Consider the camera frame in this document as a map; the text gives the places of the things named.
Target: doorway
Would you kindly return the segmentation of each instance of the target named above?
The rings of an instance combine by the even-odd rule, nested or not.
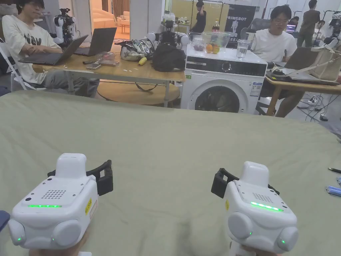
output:
[[[130,39],[129,0],[90,0],[92,30],[117,27],[114,43]]]

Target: washing machine control panel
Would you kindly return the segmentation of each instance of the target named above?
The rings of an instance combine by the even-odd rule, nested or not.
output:
[[[217,60],[188,56],[186,68],[200,71],[265,77],[267,65],[237,60]]]

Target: washing machine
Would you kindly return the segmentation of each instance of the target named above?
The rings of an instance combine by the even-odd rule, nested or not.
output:
[[[228,48],[208,54],[188,45],[181,108],[254,114],[267,63],[251,51],[243,59],[236,54]]]

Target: green led light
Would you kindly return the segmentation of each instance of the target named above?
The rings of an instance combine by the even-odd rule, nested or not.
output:
[[[269,206],[269,205],[264,205],[264,204],[261,204],[261,203],[251,202],[251,204],[253,204],[255,206],[262,207],[262,208],[266,208],[266,209],[269,209],[269,210],[275,210],[277,212],[284,212],[284,210],[282,210],[282,209],[278,209],[276,207],[272,207],[272,206]]]
[[[41,205],[41,204],[31,204],[28,207],[31,208],[61,208],[61,205]]]

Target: folding chair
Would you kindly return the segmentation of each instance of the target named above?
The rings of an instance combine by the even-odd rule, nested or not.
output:
[[[36,90],[36,91],[46,90],[46,88],[34,88],[33,86],[31,86],[30,84],[28,84],[27,82],[25,82],[22,79],[22,77],[18,74],[18,72],[15,70],[15,68],[11,64],[10,60],[8,59],[8,56],[3,49],[4,46],[5,46],[5,43],[0,43],[0,53],[12,71],[12,73],[11,73],[11,91],[20,90],[20,89],[18,89],[18,88],[20,88],[20,86],[23,88],[23,90]]]

